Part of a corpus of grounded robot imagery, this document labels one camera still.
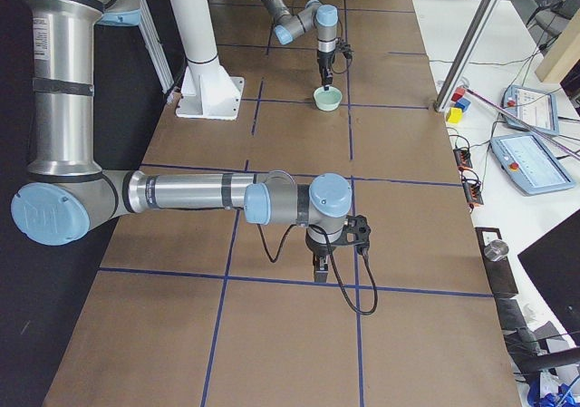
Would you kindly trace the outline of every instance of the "white surface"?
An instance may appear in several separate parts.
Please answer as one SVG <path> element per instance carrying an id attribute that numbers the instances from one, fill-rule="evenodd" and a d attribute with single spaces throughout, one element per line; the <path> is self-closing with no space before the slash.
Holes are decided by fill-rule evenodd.
<path id="1" fill-rule="evenodd" d="M 479 5 L 478 0 L 413 0 L 415 11 L 427 54 L 431 60 L 430 67 L 433 80 L 440 84 L 445 79 L 450 63 L 432 60 L 452 61 L 463 36 Z M 475 49 L 472 62 L 506 63 L 522 60 L 534 53 L 536 45 L 526 27 L 509 1 L 502 1 L 492 16 L 482 38 Z M 541 54 L 534 57 L 527 75 L 526 87 L 552 92 L 557 84 L 540 82 L 534 70 L 542 61 Z M 470 64 L 464 73 L 469 81 L 469 88 L 500 103 L 506 87 L 510 85 L 523 63 L 504 66 Z M 518 76 L 515 84 L 521 85 L 526 69 Z M 454 127 L 460 135 L 465 136 L 471 144 L 489 140 L 491 126 L 497 114 L 477 99 L 466 96 L 471 106 L 463 120 Z M 558 115 L 578 119 L 572 104 L 560 90 L 556 93 Z M 580 138 L 580 124 L 560 121 L 560 132 Z M 517 133 L 498 124 L 494 133 L 505 135 Z M 580 142 L 566 141 L 558 138 L 574 150 L 580 149 Z M 472 149 L 474 170 L 484 180 L 483 200 L 485 205 L 475 208 L 471 218 L 474 226 L 499 228 L 503 239 L 509 245 L 509 261 L 516 278 L 519 295 L 517 301 L 524 311 L 530 328 L 534 329 L 547 321 L 552 321 L 560 329 L 563 327 L 536 288 L 529 280 L 519 263 L 517 255 L 557 224 L 580 209 L 580 184 L 575 188 L 561 192 L 537 196 L 524 196 L 514 186 L 506 172 L 502 170 L 495 157 L 489 152 L 486 163 L 487 144 Z M 556 156 L 563 153 L 550 147 Z M 580 162 L 567 158 L 561 162 L 576 182 L 580 182 Z"/>

